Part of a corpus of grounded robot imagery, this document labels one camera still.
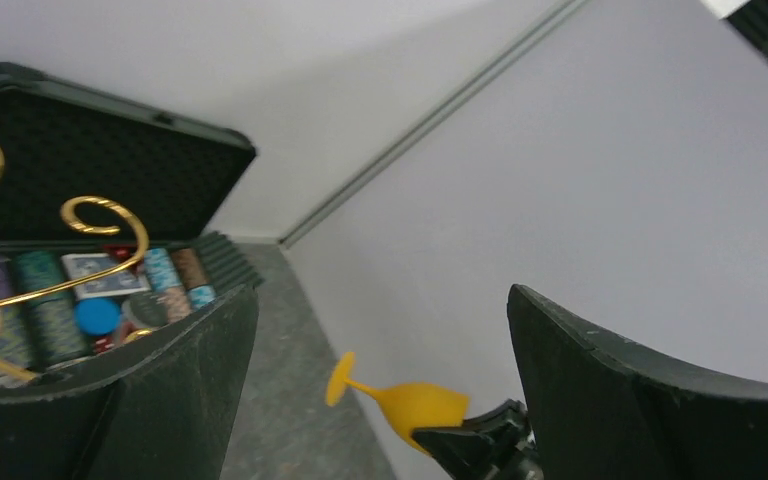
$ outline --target dice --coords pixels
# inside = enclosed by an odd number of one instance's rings
[[[128,245],[104,245],[102,246],[102,249],[104,249],[104,251],[107,252],[107,255],[109,255],[110,258],[112,258],[116,263],[122,263],[125,260],[131,258],[131,256],[137,250],[137,247]],[[142,260],[137,262],[136,265],[131,266],[129,270],[131,273],[137,276],[144,274],[145,268],[143,267]]]
[[[103,337],[98,337],[93,342],[93,352],[96,355],[100,355],[114,347],[113,344],[113,338],[111,335],[105,335]]]

